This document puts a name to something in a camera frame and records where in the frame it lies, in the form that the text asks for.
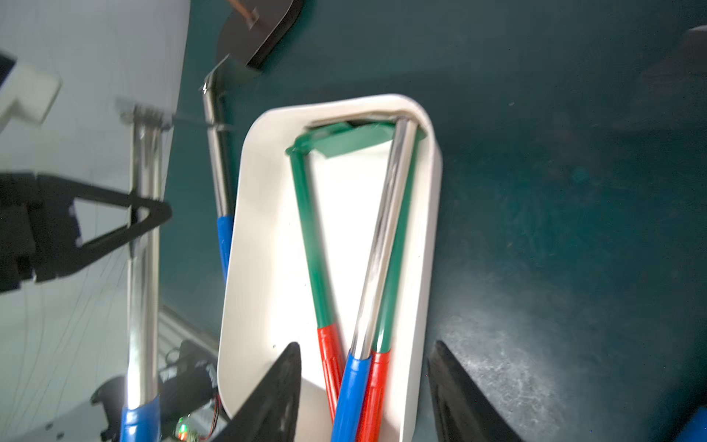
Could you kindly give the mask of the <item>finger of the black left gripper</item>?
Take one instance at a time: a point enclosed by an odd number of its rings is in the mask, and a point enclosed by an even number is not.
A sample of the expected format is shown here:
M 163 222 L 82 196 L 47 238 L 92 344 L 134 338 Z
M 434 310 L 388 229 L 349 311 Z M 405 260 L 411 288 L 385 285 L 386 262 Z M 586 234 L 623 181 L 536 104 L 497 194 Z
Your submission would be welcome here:
M 165 224 L 170 205 L 54 175 L 36 177 L 40 224 L 32 266 L 36 279 L 76 274 Z

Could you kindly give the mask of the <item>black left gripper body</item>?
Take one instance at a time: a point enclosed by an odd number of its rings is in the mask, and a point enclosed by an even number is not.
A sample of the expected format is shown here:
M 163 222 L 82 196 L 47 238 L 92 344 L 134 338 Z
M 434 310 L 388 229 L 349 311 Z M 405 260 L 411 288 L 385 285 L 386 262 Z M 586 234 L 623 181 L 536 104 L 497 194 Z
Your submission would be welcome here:
M 36 241 L 31 208 L 39 203 L 39 190 L 31 173 L 1 174 L 1 292 L 20 288 L 33 277 L 31 258 Z

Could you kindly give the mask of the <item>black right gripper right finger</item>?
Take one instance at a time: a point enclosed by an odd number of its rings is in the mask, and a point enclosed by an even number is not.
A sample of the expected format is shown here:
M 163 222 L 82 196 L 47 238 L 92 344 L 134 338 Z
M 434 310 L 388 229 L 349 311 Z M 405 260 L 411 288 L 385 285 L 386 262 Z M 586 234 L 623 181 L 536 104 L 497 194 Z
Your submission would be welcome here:
M 519 441 L 447 345 L 437 341 L 427 359 L 440 441 Z

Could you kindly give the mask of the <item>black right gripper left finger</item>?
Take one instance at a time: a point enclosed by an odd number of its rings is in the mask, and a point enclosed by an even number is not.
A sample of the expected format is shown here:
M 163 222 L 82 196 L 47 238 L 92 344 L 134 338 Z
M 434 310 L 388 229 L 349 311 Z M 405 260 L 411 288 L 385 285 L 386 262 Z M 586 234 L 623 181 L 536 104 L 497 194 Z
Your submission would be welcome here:
M 294 441 L 301 381 L 300 346 L 292 342 L 213 441 Z

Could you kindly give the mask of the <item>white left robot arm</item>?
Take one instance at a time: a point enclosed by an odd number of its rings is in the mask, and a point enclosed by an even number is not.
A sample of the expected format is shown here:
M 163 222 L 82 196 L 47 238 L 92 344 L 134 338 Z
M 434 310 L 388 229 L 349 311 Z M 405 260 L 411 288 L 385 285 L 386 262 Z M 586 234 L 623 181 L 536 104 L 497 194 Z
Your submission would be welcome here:
M 2 55 L 2 125 L 12 119 L 43 123 L 60 88 L 57 77 Z M 75 200 L 143 209 L 147 217 L 85 242 L 75 214 Z M 4 172 L 1 175 L 1 290 L 17 290 L 28 280 L 42 283 L 72 276 L 163 225 L 171 216 L 168 203 L 136 192 L 120 193 L 54 175 Z

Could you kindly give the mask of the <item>white storage tray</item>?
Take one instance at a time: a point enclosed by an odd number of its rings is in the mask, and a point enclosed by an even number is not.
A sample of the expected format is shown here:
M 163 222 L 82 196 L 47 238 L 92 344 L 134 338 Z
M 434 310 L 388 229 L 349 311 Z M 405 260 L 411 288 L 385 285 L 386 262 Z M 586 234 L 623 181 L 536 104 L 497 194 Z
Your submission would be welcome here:
M 382 424 L 383 441 L 409 441 L 417 421 L 430 298 L 442 156 L 426 110 L 386 94 L 267 110 L 242 146 L 235 223 L 218 358 L 221 401 L 236 414 L 285 348 L 298 343 L 302 389 L 296 440 L 327 441 L 331 421 L 317 322 L 286 151 L 315 123 L 371 114 L 406 113 L 423 137 L 414 187 Z M 373 239 L 390 144 L 338 158 L 311 160 L 333 306 L 342 347 L 351 344 Z

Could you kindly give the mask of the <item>brown metal hook stand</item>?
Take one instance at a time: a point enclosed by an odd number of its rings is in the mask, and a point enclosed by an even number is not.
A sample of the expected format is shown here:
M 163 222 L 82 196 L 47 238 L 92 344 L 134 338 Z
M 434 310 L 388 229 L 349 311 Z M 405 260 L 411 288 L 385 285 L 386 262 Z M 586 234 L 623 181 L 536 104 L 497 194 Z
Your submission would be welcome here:
M 230 15 L 217 39 L 217 62 L 227 56 L 260 70 L 300 16 L 303 0 L 230 0 Z

